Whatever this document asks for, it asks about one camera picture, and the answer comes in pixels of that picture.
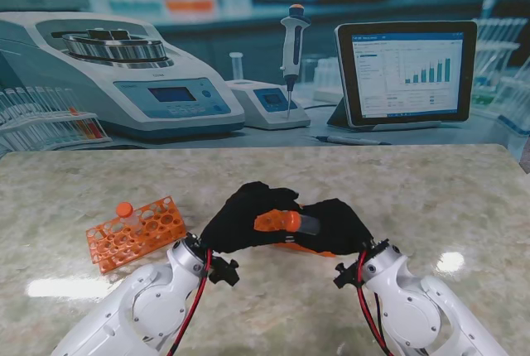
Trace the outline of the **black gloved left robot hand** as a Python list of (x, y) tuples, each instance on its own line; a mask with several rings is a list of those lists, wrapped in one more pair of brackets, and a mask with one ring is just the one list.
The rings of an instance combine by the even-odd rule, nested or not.
[(242, 185), (224, 203), (200, 235), (202, 245), (217, 253), (234, 253), (250, 247), (284, 243), (289, 238), (283, 229), (260, 232), (254, 221), (274, 209), (298, 211), (299, 194), (288, 188), (271, 188), (260, 181)]

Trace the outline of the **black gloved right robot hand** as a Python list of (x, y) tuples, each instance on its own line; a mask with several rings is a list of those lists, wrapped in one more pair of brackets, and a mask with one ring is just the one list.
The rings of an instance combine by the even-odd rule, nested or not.
[(335, 255), (360, 253), (373, 240), (373, 235), (359, 216), (342, 200), (323, 200), (303, 207), (291, 201), (281, 209), (297, 211), (320, 222), (318, 234), (294, 234), (294, 243), (314, 252)]

